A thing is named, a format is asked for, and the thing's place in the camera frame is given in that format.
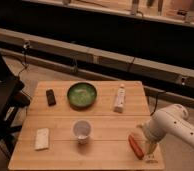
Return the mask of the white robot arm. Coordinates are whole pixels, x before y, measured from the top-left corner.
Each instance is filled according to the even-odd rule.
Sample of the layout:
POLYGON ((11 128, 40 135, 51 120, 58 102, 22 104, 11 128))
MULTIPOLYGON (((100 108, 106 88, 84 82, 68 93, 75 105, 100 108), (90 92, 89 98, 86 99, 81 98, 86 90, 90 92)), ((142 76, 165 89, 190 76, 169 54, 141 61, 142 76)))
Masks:
POLYGON ((189 113, 181 104, 172 104, 155 111, 143 124, 145 155, 152 155, 157 144, 171 134, 194 148, 194 125, 188 122, 189 113))

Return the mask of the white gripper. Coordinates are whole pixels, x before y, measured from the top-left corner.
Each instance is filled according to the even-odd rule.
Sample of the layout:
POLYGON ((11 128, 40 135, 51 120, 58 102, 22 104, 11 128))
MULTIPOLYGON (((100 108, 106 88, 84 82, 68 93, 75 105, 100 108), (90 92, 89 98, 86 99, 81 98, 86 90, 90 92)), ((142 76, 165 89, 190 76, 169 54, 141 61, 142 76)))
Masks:
POLYGON ((148 120, 145 123, 138 124, 137 128, 140 128, 146 138, 145 142, 145 162, 156 163, 154 157, 154 151, 157 147, 157 143, 164 138, 164 131, 153 120, 148 120))

